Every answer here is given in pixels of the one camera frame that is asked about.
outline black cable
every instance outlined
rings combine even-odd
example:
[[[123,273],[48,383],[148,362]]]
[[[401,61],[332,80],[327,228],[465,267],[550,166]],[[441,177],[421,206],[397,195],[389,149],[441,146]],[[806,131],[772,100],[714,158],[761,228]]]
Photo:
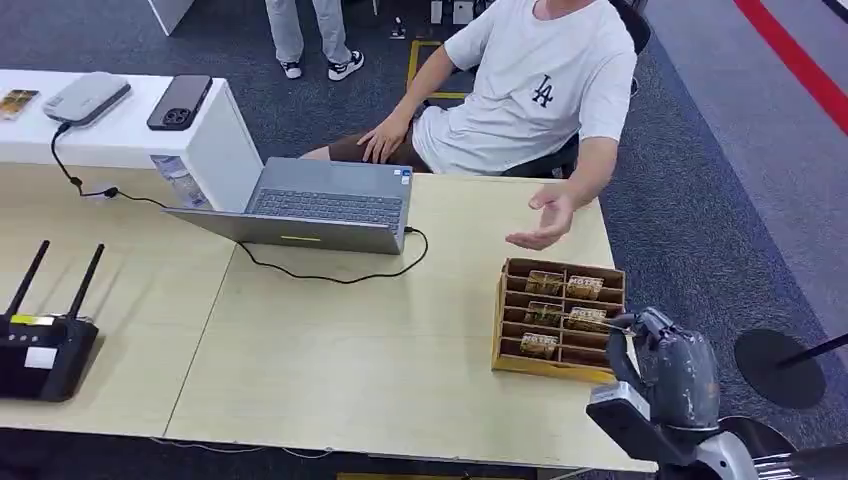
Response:
[[[132,195],[127,195],[126,193],[118,190],[118,187],[110,187],[110,188],[107,188],[106,190],[103,190],[102,192],[87,192],[87,193],[83,192],[83,190],[82,190],[82,180],[79,177],[75,177],[75,176],[71,175],[70,172],[68,172],[68,169],[65,167],[65,164],[62,163],[62,161],[59,160],[59,156],[56,155],[56,141],[59,139],[60,136],[62,136],[63,133],[70,130],[70,128],[71,128],[71,124],[67,123],[67,122],[63,123],[59,126],[59,128],[56,130],[56,133],[53,134],[53,139],[50,141],[50,152],[53,154],[53,158],[56,160],[56,163],[59,165],[59,168],[62,169],[62,173],[65,174],[65,177],[68,179],[68,181],[71,183],[71,185],[73,185],[77,188],[77,192],[79,192],[80,197],[97,197],[97,196],[103,195],[106,198],[114,198],[114,197],[120,195],[120,196],[122,196],[122,197],[124,197],[128,200],[132,200],[132,201],[136,201],[136,202],[148,202],[148,203],[158,205],[162,208],[168,208],[165,204],[160,203],[156,200],[153,200],[152,198],[133,197]],[[250,257],[250,261],[252,261],[256,265],[259,265],[260,267],[273,268],[275,270],[279,270],[279,271],[285,273],[286,275],[288,275],[292,278],[297,278],[297,279],[300,279],[300,280],[326,280],[328,282],[338,283],[338,284],[341,284],[341,285],[352,285],[354,283],[359,283],[359,282],[362,282],[362,281],[365,281],[365,280],[370,280],[372,278],[399,277],[399,276],[403,275],[404,273],[412,270],[413,267],[415,267],[416,265],[421,263],[421,260],[424,260],[424,257],[427,256],[427,252],[430,250],[430,242],[427,240],[427,235],[425,235],[424,232],[422,232],[421,230],[418,230],[417,228],[413,228],[413,227],[404,227],[403,232],[404,232],[404,234],[415,232],[415,233],[421,235],[421,238],[424,239],[424,251],[421,252],[420,257],[415,259],[414,262],[407,265],[406,268],[404,268],[403,270],[401,270],[397,273],[373,273],[371,275],[366,275],[364,277],[354,278],[353,280],[339,280],[337,278],[322,277],[320,275],[298,275],[296,273],[292,273],[292,272],[286,270],[285,268],[283,268],[279,265],[260,262],[260,261],[256,260],[256,257],[253,256],[253,253],[247,248],[247,246],[245,246],[245,244],[243,242],[236,242],[236,243],[238,243],[238,245],[247,253],[247,256]]]
[[[160,206],[160,207],[162,207],[162,208],[168,208],[168,206],[167,206],[167,205],[165,205],[165,204],[163,204],[163,203],[161,203],[161,202],[158,202],[158,201],[156,201],[156,200],[153,200],[152,198],[147,198],[147,197],[133,197],[132,195],[127,195],[126,193],[124,193],[124,192],[122,192],[122,191],[120,191],[120,190],[118,190],[118,195],[120,195],[120,196],[122,196],[122,197],[126,198],[127,200],[132,200],[132,201],[134,201],[134,202],[147,202],[147,203],[153,203],[153,204],[155,204],[155,205],[159,205],[159,206]]]
[[[61,160],[59,160],[59,155],[56,154],[56,141],[59,140],[59,137],[61,137],[63,133],[67,132],[70,129],[71,124],[68,122],[59,125],[59,128],[56,129],[56,133],[53,134],[53,139],[50,140],[50,153],[53,154],[53,159],[56,160],[56,163],[59,165],[59,168],[62,169],[62,173],[65,174],[65,178],[68,179],[71,185],[77,188],[77,192],[79,193],[80,197],[99,197],[100,195],[103,195],[106,198],[115,198],[116,196],[120,195],[124,198],[127,198],[128,200],[133,200],[136,202],[148,202],[158,205],[162,208],[168,208],[167,206],[163,205],[160,202],[157,202],[156,200],[153,200],[152,198],[133,197],[131,195],[127,195],[126,193],[118,190],[118,187],[109,187],[106,190],[103,190],[102,192],[83,192],[82,180],[79,177],[71,175],[70,172],[68,172],[68,168],[65,167],[65,164],[62,163]]]
[[[430,250],[430,242],[427,241],[427,235],[425,235],[424,232],[422,232],[421,230],[418,230],[417,228],[414,228],[414,227],[404,227],[403,232],[405,234],[415,232],[415,233],[421,235],[421,238],[424,239],[424,251],[421,252],[420,257],[415,259],[414,262],[410,263],[403,270],[401,270],[397,273],[372,273],[371,275],[366,275],[364,277],[354,278],[353,280],[339,280],[338,278],[322,277],[320,275],[298,275],[296,273],[290,272],[289,270],[286,270],[285,268],[283,268],[279,265],[274,265],[273,263],[260,262],[260,261],[256,260],[256,257],[253,256],[253,253],[251,253],[251,251],[248,250],[247,246],[245,246],[245,244],[243,242],[236,242],[236,243],[238,243],[238,245],[247,253],[247,256],[250,257],[250,261],[255,263],[256,265],[259,265],[260,267],[268,267],[268,268],[273,268],[274,270],[279,270],[279,271],[285,273],[286,275],[288,275],[292,278],[297,278],[298,280],[326,280],[328,282],[338,283],[338,284],[341,284],[341,285],[352,285],[354,283],[363,282],[365,280],[370,280],[372,278],[399,277],[399,276],[403,275],[404,273],[412,270],[412,268],[414,266],[421,263],[421,260],[424,260],[424,257],[427,256],[427,251]]]

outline laptop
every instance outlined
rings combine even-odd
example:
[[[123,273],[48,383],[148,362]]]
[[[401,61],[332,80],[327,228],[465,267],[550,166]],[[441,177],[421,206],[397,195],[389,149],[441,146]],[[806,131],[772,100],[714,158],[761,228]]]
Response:
[[[271,157],[244,213],[164,211],[235,242],[399,255],[412,168]]]

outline power cord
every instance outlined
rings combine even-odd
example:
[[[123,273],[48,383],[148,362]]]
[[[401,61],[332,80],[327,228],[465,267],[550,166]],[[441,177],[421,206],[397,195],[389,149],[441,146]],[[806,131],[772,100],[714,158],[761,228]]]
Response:
[[[273,268],[274,270],[279,270],[279,271],[285,273],[286,275],[288,275],[292,278],[297,278],[298,280],[326,280],[328,282],[338,283],[338,284],[341,284],[341,285],[352,285],[354,283],[363,282],[365,280],[370,280],[372,278],[399,277],[399,276],[403,275],[404,273],[412,270],[413,267],[415,267],[416,265],[421,263],[421,260],[424,260],[424,257],[427,256],[427,251],[430,250],[430,242],[427,241],[427,235],[425,235],[424,232],[422,232],[421,230],[418,230],[417,228],[414,228],[414,227],[404,227],[403,232],[405,234],[415,232],[415,233],[421,235],[421,238],[424,239],[424,251],[421,252],[421,256],[419,256],[417,259],[415,259],[414,262],[410,263],[403,270],[401,270],[397,273],[372,273],[371,275],[366,275],[364,277],[354,278],[352,280],[339,280],[338,278],[323,277],[321,275],[298,275],[298,274],[293,273],[289,270],[286,270],[285,268],[283,268],[279,265],[274,265],[273,263],[260,262],[260,261],[256,260],[256,257],[253,256],[253,253],[247,248],[247,246],[245,246],[245,244],[243,242],[236,242],[236,243],[238,243],[238,246],[240,246],[247,253],[247,256],[250,257],[250,261],[255,263],[256,265],[259,265],[260,267],[268,267],[268,268]]]
[[[71,185],[76,187],[77,193],[79,193],[80,197],[98,197],[100,195],[103,195],[106,198],[115,198],[118,195],[120,195],[120,196],[122,196],[122,197],[124,197],[128,200],[132,200],[132,201],[135,201],[135,202],[153,203],[153,204],[158,205],[162,208],[168,208],[164,204],[157,202],[156,200],[153,200],[152,198],[133,197],[131,195],[127,195],[126,193],[118,190],[118,187],[109,187],[106,190],[103,190],[101,192],[84,192],[82,190],[82,180],[79,177],[75,177],[75,176],[71,175],[70,172],[68,172],[67,167],[65,167],[65,164],[62,163],[61,160],[59,160],[59,155],[56,154],[56,141],[59,140],[59,137],[61,137],[62,134],[64,134],[68,130],[70,130],[71,126],[72,125],[68,122],[65,122],[65,123],[59,125],[59,128],[56,130],[56,133],[53,134],[53,139],[50,140],[50,153],[53,154],[53,159],[56,160],[57,164],[59,164],[59,168],[62,169],[62,173],[65,174],[65,178],[68,179],[68,182],[70,182]]]
[[[243,448],[243,449],[224,449],[224,448],[207,447],[206,445],[203,445],[203,444],[200,444],[200,443],[177,443],[177,442],[170,442],[168,440],[160,440],[160,439],[155,438],[155,437],[148,437],[148,438],[153,443],[157,443],[159,445],[167,445],[167,446],[177,447],[177,448],[199,448],[201,450],[206,450],[206,451],[215,452],[215,453],[252,453],[252,452],[259,452],[259,451],[262,451],[262,450],[266,450],[268,448],[268,447],[253,447],[253,448]],[[285,448],[285,447],[280,447],[280,449],[282,451],[288,453],[289,455],[292,455],[292,456],[297,457],[297,458],[303,458],[303,459],[306,459],[306,460],[318,460],[319,458],[324,458],[327,455],[334,452],[334,450],[332,448],[329,448],[329,447],[324,450],[324,453],[321,453],[319,455],[303,455],[301,453],[291,451],[291,450],[289,450],[288,448]]]

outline man's right hand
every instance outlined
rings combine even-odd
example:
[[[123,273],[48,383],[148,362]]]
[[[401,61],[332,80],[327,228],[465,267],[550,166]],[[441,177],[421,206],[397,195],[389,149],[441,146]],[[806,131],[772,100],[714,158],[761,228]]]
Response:
[[[363,135],[356,142],[357,145],[368,142],[362,161],[386,163],[389,156],[397,150],[397,147],[406,138],[406,132],[409,130],[409,120],[404,115],[393,112],[383,120],[383,123],[377,125],[377,128]]]

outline red stripe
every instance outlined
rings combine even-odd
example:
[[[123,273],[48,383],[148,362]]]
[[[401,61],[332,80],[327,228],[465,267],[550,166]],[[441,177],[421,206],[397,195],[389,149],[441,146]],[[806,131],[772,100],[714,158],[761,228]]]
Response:
[[[848,96],[789,35],[761,0],[734,0],[751,25],[777,53],[831,119],[848,134]]]

